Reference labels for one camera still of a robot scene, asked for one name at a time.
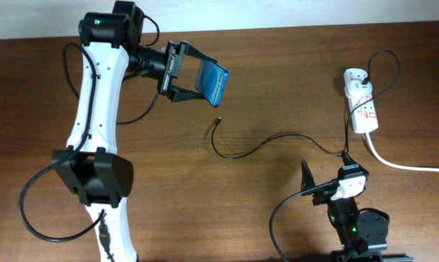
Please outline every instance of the wooden table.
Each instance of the wooden table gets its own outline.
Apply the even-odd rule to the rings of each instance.
[[[143,36],[143,42],[154,35]],[[214,119],[225,154],[246,152],[269,135],[300,132],[326,148],[343,147],[343,72],[366,68],[377,50],[401,59],[400,84],[376,101],[378,152],[399,164],[439,166],[439,22],[344,25],[248,31],[163,33],[186,39],[229,69],[219,108],[206,101],[171,103],[162,97],[143,120],[117,127],[119,154],[132,161],[135,182],[128,202],[133,244],[142,261],[265,261],[276,258],[268,221],[274,207],[299,191],[300,161],[317,183],[336,177],[339,158],[308,140],[276,140],[240,160],[217,156],[210,144]],[[61,50],[77,38],[0,41],[0,261],[98,261],[95,234],[55,244],[37,239],[20,222],[17,200],[25,182],[65,148],[77,101],[63,75]],[[79,86],[81,55],[69,54]],[[184,63],[177,84],[193,87],[198,62]],[[395,77],[392,58],[373,62],[375,92]],[[141,114],[155,81],[124,84],[119,120]],[[371,176],[360,207],[390,214],[387,253],[439,261],[439,173],[397,170],[378,162],[350,130],[350,154]],[[25,210],[51,236],[74,234],[90,224],[78,198],[55,173],[30,190]],[[278,213],[277,241],[292,258],[340,249],[326,207],[311,197]]]

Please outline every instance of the label on power strip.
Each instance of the label on power strip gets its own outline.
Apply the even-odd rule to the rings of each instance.
[[[360,98],[349,99],[350,111],[371,98],[371,95],[364,95]],[[378,129],[378,119],[374,110],[373,101],[364,104],[353,112],[352,124],[354,131],[358,134],[373,132],[374,130]]]

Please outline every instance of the power strip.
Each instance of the power strip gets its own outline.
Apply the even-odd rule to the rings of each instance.
[[[373,97],[371,94],[373,92],[373,86],[371,83],[362,84],[366,76],[366,71],[359,68],[350,68],[344,73],[345,95],[349,98],[351,112],[353,108]],[[353,130],[357,134],[373,132],[378,129],[378,119],[376,111],[374,110],[373,101],[366,103],[353,112],[352,124]]]

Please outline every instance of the white power cord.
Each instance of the white power cord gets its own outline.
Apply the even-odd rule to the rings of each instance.
[[[371,142],[371,137],[370,137],[369,133],[363,134],[363,138],[365,138],[365,141],[368,144],[368,146],[369,146],[369,148],[371,150],[371,153],[373,153],[373,155],[379,161],[381,161],[383,164],[386,164],[386,165],[388,165],[390,167],[400,168],[400,169],[404,169],[404,170],[439,172],[439,168],[435,168],[435,167],[408,167],[408,166],[403,166],[403,165],[393,164],[391,162],[388,162],[388,161],[384,160],[382,157],[380,157],[378,155],[378,153],[376,152],[376,150],[374,150],[373,142]]]

